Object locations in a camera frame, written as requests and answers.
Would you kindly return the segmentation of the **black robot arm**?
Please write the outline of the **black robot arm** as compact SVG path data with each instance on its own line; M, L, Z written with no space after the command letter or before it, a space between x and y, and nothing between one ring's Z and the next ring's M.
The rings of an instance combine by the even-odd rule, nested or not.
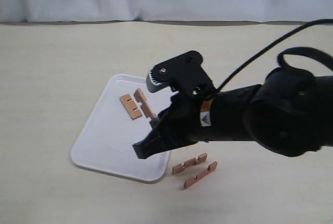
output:
M169 87L170 106L152 120L150 133L133 144L139 159L200 141L255 141L288 157L332 145L332 77L290 66L285 55L310 58L332 68L332 57L311 47L289 48L263 84L218 91L188 51L155 65L146 83L151 93Z

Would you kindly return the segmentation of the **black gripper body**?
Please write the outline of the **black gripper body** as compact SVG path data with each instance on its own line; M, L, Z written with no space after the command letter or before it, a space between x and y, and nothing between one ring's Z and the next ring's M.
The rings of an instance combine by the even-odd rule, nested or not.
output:
M188 99L173 96L170 106L158 114L162 120L159 130L168 130L177 140L177 148L175 149L191 146L198 142L208 142L207 138L199 134L202 102L202 98L196 96Z

